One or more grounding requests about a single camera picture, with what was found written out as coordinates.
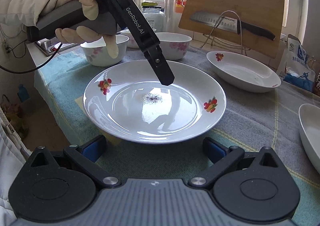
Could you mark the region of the left hand in white glove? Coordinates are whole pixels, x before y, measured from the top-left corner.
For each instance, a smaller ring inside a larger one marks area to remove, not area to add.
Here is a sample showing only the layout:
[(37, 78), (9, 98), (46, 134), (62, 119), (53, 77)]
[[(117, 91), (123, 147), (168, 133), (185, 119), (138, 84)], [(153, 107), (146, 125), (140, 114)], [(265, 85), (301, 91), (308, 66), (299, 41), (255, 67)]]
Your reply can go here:
[[(62, 6), (72, 0), (57, 0), (56, 5)], [(84, 16), (88, 20), (95, 20), (98, 17), (99, 9), (98, 9), (98, 3), (95, 0), (77, 0), (81, 3), (82, 6), (82, 12)], [(93, 30), (91, 30), (88, 27), (85, 26), (78, 26), (76, 30), (73, 30), (71, 28), (58, 28), (55, 30), (55, 34), (57, 39), (61, 43), (92, 43), (94, 41), (99, 40), (101, 37), (103, 37), (108, 54), (111, 58), (115, 59), (118, 56), (119, 50), (116, 43), (116, 36), (111, 36), (107, 34), (100, 34)]]

